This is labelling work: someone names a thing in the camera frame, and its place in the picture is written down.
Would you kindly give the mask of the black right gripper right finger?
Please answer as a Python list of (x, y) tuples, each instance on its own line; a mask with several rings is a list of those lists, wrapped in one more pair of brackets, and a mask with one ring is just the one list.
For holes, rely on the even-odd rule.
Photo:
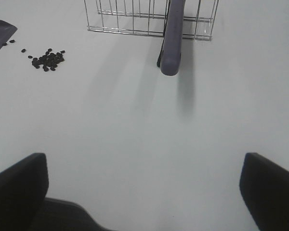
[(258, 153), (247, 153), (239, 190), (261, 231), (289, 231), (289, 171)]

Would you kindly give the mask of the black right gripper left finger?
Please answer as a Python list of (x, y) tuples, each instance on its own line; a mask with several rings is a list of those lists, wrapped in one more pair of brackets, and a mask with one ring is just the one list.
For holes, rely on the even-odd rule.
[(105, 231), (80, 205), (46, 196), (47, 159), (33, 153), (0, 173), (0, 231)]

